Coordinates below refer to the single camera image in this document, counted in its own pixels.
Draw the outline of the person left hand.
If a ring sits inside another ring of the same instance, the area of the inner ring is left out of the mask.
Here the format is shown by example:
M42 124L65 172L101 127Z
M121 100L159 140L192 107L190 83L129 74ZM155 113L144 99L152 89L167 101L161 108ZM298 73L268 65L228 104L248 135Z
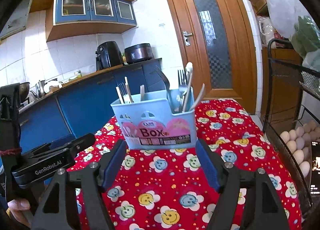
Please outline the person left hand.
M11 213L11 217L22 225L30 228L30 223L24 216L23 212L30 209L30 203L26 199L14 199L8 202L8 210Z

